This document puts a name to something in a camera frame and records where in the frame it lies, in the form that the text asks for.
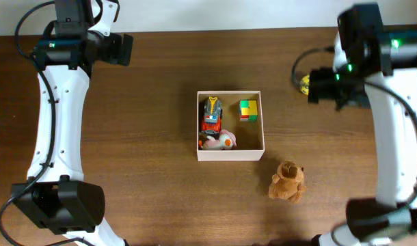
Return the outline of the yellow ball with blue letters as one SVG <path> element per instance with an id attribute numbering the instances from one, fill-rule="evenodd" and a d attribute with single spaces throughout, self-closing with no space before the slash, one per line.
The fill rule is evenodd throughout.
<path id="1" fill-rule="evenodd" d="M 300 92 L 308 95 L 309 94 L 309 84 L 310 84 L 310 75 L 306 75 L 304 76 L 300 83 L 299 83 L 299 87 L 300 87 Z"/>

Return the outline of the colourful puzzle cube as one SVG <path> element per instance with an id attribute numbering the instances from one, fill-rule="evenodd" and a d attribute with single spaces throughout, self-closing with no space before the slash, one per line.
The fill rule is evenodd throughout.
<path id="1" fill-rule="evenodd" d="M 255 122 L 258 118 L 258 104 L 256 100 L 241 100 L 239 103 L 240 121 Z"/>

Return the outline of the red grey toy truck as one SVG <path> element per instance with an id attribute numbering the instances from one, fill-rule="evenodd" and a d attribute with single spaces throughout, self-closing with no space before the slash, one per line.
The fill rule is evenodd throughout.
<path id="1" fill-rule="evenodd" d="M 204 103 L 201 132 L 217 135 L 221 131 L 222 103 L 218 97 L 209 96 Z"/>

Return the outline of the pink white toy duck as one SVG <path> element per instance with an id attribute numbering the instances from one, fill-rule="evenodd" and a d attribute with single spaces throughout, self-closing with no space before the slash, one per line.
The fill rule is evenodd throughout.
<path id="1" fill-rule="evenodd" d="M 218 137 L 207 135 L 205 140 L 198 141 L 201 150 L 233 150 L 237 147 L 236 136 L 226 129 L 222 129 Z"/>

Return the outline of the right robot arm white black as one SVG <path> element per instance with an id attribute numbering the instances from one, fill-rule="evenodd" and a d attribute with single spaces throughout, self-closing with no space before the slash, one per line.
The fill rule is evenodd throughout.
<path id="1" fill-rule="evenodd" d="M 417 233 L 417 30 L 387 30 L 376 3 L 338 17 L 334 64 L 310 73 L 308 100 L 338 109 L 365 98 L 377 152 L 374 197 L 349 200 L 346 220 L 314 245 L 389 245 Z"/>

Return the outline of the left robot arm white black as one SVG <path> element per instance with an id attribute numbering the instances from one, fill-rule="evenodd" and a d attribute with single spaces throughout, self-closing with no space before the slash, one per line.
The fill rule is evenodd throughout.
<path id="1" fill-rule="evenodd" d="M 133 38 L 111 31 L 117 1 L 55 1 L 56 18 L 28 55 L 38 73 L 40 112 L 35 152 L 10 203 L 65 243 L 125 245 L 105 218 L 103 189 L 81 164 L 83 105 L 95 62 L 128 66 Z"/>

